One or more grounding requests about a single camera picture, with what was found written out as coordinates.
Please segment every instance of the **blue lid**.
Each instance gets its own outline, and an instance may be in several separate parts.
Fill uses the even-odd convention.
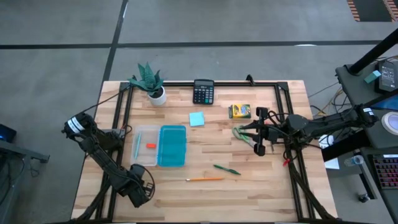
[[[182,167],[187,151],[187,131],[182,125],[165,125],[160,129],[157,165]]]

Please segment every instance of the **white pot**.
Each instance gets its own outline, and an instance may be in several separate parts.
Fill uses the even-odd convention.
[[[158,98],[152,98],[149,95],[147,95],[149,98],[149,101],[150,101],[150,103],[152,103],[152,105],[160,106],[166,102],[166,90],[164,89],[164,87],[162,87],[162,89],[163,89],[163,94],[162,94],[162,96],[160,96]]]

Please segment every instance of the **blue sticky note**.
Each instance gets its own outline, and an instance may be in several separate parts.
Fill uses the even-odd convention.
[[[205,115],[203,112],[195,112],[189,114],[189,124],[191,127],[205,125]]]

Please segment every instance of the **potted plant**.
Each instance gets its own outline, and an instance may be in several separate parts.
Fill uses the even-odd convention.
[[[145,65],[145,68],[138,64],[138,69],[142,80],[137,81],[137,78],[133,75],[132,78],[129,79],[130,83],[140,90],[146,91],[152,105],[160,106],[164,104],[166,102],[166,91],[162,86],[163,79],[159,77],[160,70],[154,75],[148,63]]]

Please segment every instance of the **succulent plant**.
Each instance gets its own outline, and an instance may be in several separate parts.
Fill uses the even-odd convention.
[[[149,96],[153,96],[159,89],[162,88],[163,85],[163,79],[159,77],[160,70],[158,70],[154,75],[148,62],[146,63],[145,68],[138,64],[138,69],[142,80],[137,81],[137,78],[133,75],[132,78],[128,79],[129,82],[140,90],[148,92]]]

